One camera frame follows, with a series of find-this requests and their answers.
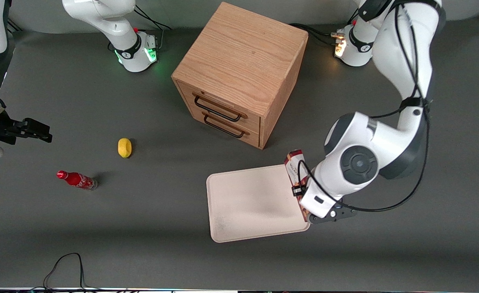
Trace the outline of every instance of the bottle cap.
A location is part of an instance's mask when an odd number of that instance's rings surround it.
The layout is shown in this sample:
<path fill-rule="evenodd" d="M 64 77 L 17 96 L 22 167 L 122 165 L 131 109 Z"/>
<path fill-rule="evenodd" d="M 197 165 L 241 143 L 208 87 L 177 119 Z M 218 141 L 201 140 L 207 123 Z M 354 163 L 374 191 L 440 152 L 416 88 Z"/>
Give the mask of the bottle cap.
<path fill-rule="evenodd" d="M 68 178 L 68 172 L 66 172 L 66 171 L 59 171 L 59 172 L 57 172 L 57 178 L 59 178 L 59 179 L 66 179 L 66 178 Z"/>

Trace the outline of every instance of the white tray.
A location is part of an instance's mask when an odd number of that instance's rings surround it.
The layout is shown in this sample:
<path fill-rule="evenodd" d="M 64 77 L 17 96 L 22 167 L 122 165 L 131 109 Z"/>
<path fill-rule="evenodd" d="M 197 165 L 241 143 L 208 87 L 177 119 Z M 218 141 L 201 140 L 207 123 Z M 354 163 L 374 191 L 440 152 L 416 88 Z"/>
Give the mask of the white tray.
<path fill-rule="evenodd" d="M 285 165 L 212 174 L 207 199 L 210 235 L 218 243 L 310 227 L 292 194 Z"/>

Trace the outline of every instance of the lemon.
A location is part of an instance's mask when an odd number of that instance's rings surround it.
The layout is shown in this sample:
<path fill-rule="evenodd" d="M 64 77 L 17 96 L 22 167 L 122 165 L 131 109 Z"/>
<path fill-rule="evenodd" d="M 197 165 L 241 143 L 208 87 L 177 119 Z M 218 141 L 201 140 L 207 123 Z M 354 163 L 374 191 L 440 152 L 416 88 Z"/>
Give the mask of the lemon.
<path fill-rule="evenodd" d="M 121 157 L 131 156 L 131 141 L 126 138 L 121 138 L 118 141 L 118 154 Z"/>

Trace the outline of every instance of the coca-cola bottle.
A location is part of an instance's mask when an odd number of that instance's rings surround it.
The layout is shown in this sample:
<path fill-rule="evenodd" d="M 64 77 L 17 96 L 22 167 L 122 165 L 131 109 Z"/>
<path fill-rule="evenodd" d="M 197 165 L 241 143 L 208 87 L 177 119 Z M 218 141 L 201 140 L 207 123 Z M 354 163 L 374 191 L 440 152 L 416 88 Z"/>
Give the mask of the coca-cola bottle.
<path fill-rule="evenodd" d="M 57 172 L 57 178 L 66 181 L 69 185 L 73 187 L 78 187 L 87 190 L 94 190 L 97 188 L 97 180 L 89 178 L 88 176 L 82 175 L 77 172 L 66 172 L 59 171 Z"/>

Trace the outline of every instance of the drawer handle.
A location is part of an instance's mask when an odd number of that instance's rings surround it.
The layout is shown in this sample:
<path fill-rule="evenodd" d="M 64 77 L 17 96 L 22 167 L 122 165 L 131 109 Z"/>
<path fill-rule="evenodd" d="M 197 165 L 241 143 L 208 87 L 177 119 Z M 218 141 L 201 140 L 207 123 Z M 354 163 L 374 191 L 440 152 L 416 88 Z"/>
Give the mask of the drawer handle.
<path fill-rule="evenodd" d="M 225 133 L 227 133 L 228 135 L 230 135 L 230 136 L 232 136 L 232 137 L 242 138 L 243 135 L 245 134 L 245 132 L 242 131 L 239 135 L 235 135 L 234 133 L 232 133 L 232 132 L 230 132 L 230 131 L 228 131 L 228 130 L 223 129 L 223 128 L 219 127 L 218 125 L 215 125 L 215 124 L 212 124 L 211 122 L 208 122 L 208 121 L 207 121 L 207 118 L 209 118 L 208 115 L 205 115 L 205 117 L 204 117 L 204 122 L 205 122 L 205 124 L 207 124 L 208 126 L 211 126 L 212 128 L 215 128 L 215 129 L 217 129 L 217 130 L 219 130 L 219 131 L 225 132 Z"/>
<path fill-rule="evenodd" d="M 227 115 L 224 115 L 224 114 L 222 114 L 222 113 L 220 113 L 220 112 L 218 112 L 218 111 L 216 111 L 216 110 L 213 110 L 213 109 L 211 109 L 211 108 L 209 108 L 209 107 L 203 106 L 202 104 L 199 104 L 199 103 L 198 103 L 198 100 L 199 100 L 199 99 L 200 99 L 200 97 L 199 97 L 198 95 L 197 95 L 197 96 L 195 97 L 195 99 L 194 99 L 194 103 L 195 103 L 198 107 L 200 107 L 200 108 L 202 108 L 202 109 L 205 109 L 205 110 L 209 111 L 210 113 L 213 113 L 213 114 L 215 114 L 215 115 L 218 115 L 219 117 L 221 117 L 221 118 L 223 118 L 223 119 L 227 119 L 227 120 L 230 121 L 230 122 L 238 122 L 238 120 L 240 120 L 240 118 L 241 118 L 241 114 L 238 114 L 238 117 L 236 117 L 236 118 L 232 118 L 232 117 L 228 117 Z"/>

